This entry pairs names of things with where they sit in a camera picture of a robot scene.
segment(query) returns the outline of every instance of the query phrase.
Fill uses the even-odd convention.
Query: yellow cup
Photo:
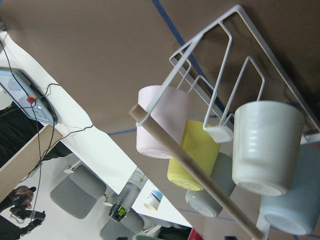
[[[181,146],[208,175],[211,174],[221,145],[203,130],[203,122],[186,121]],[[183,189],[204,189],[175,158],[169,161],[167,177]]]

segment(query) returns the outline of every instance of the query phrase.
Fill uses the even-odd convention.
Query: cup rack
[[[238,76],[238,79],[234,85],[233,91],[229,98],[228,104],[226,109],[222,111],[216,105],[219,85],[222,79],[222,75],[224,73],[226,62],[228,59],[228,55],[232,46],[233,36],[228,30],[228,28],[224,25],[224,20],[229,18],[232,15],[237,14],[240,16],[242,21],[245,23],[246,27],[249,29],[250,33],[259,44],[260,48],[263,50],[264,54],[267,56],[268,60],[271,62],[272,66],[276,70],[277,74],[280,78],[285,82],[287,87],[292,92],[293,96],[296,98],[298,105],[301,109],[305,112],[305,115],[314,125],[314,128],[317,130],[317,133],[305,135],[303,134],[301,137],[301,144],[309,144],[309,143],[316,143],[320,142],[320,121],[317,119],[313,111],[310,109],[308,104],[306,103],[305,99],[302,97],[288,74],[285,72],[261,34],[258,32],[256,27],[254,26],[253,22],[246,14],[244,9],[240,5],[235,5],[233,8],[228,10],[202,31],[200,31],[197,35],[191,38],[188,42],[186,42],[183,46],[181,46],[178,50],[176,50],[172,56],[169,58],[169,61],[173,65],[172,71],[169,73],[167,78],[164,80],[162,87],[158,94],[151,100],[147,108],[144,110],[138,104],[135,105],[129,112],[129,114],[136,120],[137,126],[143,126],[159,143],[163,144],[167,150],[172,154],[174,158],[176,158],[181,165],[183,165],[188,172],[204,187],[205,190],[225,209],[227,210],[231,216],[238,222],[238,224],[245,230],[247,233],[255,240],[263,240],[267,239],[267,232],[261,225],[258,223],[256,227],[255,224],[251,222],[251,220],[238,208],[238,206],[229,199],[229,197],[219,188],[219,186],[208,176],[195,162],[194,160],[181,148],[181,146],[176,143],[170,135],[163,130],[163,128],[151,117],[151,112],[155,108],[156,104],[164,94],[167,87],[172,83],[174,77],[180,73],[182,75],[182,81],[186,80],[190,85],[191,88],[194,89],[198,95],[203,99],[203,101],[208,105],[208,111],[206,114],[206,119],[211,111],[220,119],[220,124],[222,126],[226,126],[231,131],[233,130],[233,123],[230,121],[232,115],[230,114],[227,117],[228,110],[230,107],[230,103],[234,97],[235,91],[238,87],[239,81],[242,77],[243,71],[248,65],[250,61],[253,66],[255,67],[256,71],[260,75],[262,79],[261,88],[258,94],[257,101],[261,98],[262,90],[264,87],[265,77],[261,73],[260,69],[257,67],[255,60],[252,56],[248,55],[246,60],[242,66],[241,72]],[[192,63],[190,61],[190,56],[194,49],[196,48],[197,44],[201,41],[204,34],[207,33],[212,28],[220,26],[224,32],[228,36],[228,44],[224,53],[224,57],[222,60],[222,64],[220,66],[220,70],[218,73],[218,77],[215,82],[215,86],[212,89],[212,96],[209,97],[205,90],[197,84],[199,79],[203,79],[205,84],[208,86],[208,81],[203,76],[197,76],[196,78],[192,77],[190,74],[190,69],[192,67]],[[205,121],[203,127],[206,129],[207,121]]]

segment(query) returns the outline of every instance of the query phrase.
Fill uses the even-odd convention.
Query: bottle
[[[147,176],[137,167],[115,200],[109,216],[120,222],[131,209],[147,180]]]

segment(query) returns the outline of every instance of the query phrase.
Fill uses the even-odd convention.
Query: wooden rod
[[[8,162],[0,168],[0,202],[28,175],[40,160],[39,141],[41,155],[48,149],[53,127],[44,126],[30,141],[28,141]],[[52,143],[63,136],[55,131]]]
[[[129,114],[139,123],[147,112],[138,104]],[[252,223],[241,209],[220,189],[211,177],[186,153],[185,150],[152,118],[142,125],[180,164],[203,186],[203,188],[237,221],[255,240],[263,240],[264,234]]]

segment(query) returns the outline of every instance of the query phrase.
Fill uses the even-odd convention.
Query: mug
[[[291,185],[303,115],[276,101],[249,102],[235,111],[232,179],[253,193],[279,196]]]
[[[230,197],[236,186],[232,180],[232,158],[230,156],[219,152],[211,178]],[[223,209],[206,190],[188,190],[185,201],[198,213],[209,218],[217,217]]]
[[[146,86],[138,93],[138,104],[146,109],[157,95],[161,85]],[[191,100],[187,93],[169,86],[151,112],[151,117],[180,145],[184,134]],[[167,149],[154,139],[151,134],[138,126],[136,129],[136,149],[142,155],[170,159]]]
[[[262,216],[281,231],[312,233],[320,214],[319,169],[320,150],[301,146],[291,189],[282,196],[262,196]]]
[[[181,147],[208,175],[212,173],[220,146],[204,131],[203,122],[186,121]],[[175,158],[169,161],[167,177],[173,184],[184,189],[204,189]]]
[[[163,194],[158,190],[153,190],[147,197],[145,203],[143,204],[147,209],[151,211],[157,211],[160,205]]]

